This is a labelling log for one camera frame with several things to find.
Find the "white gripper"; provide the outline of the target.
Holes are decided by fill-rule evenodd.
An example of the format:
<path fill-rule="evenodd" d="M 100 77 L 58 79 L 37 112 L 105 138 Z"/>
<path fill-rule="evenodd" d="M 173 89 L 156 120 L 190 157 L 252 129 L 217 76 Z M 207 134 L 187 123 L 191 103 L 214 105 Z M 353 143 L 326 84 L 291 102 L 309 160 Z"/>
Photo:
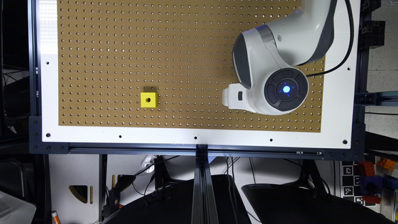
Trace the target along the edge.
<path fill-rule="evenodd" d="M 222 92 L 222 104 L 232 110 L 252 111 L 248 102 L 248 89 L 239 83 L 230 84 Z"/>

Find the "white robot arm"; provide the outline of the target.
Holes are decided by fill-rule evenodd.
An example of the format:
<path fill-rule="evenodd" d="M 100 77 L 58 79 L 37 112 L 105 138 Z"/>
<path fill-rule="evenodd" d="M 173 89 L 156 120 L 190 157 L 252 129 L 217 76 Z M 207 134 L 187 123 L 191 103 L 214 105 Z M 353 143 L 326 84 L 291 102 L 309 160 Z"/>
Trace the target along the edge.
<path fill-rule="evenodd" d="M 297 69 L 321 59 L 334 39 L 335 0 L 306 0 L 287 17 L 238 35 L 233 66 L 238 83 L 223 90 L 222 104 L 265 115 L 290 113 L 302 105 L 307 77 Z"/>

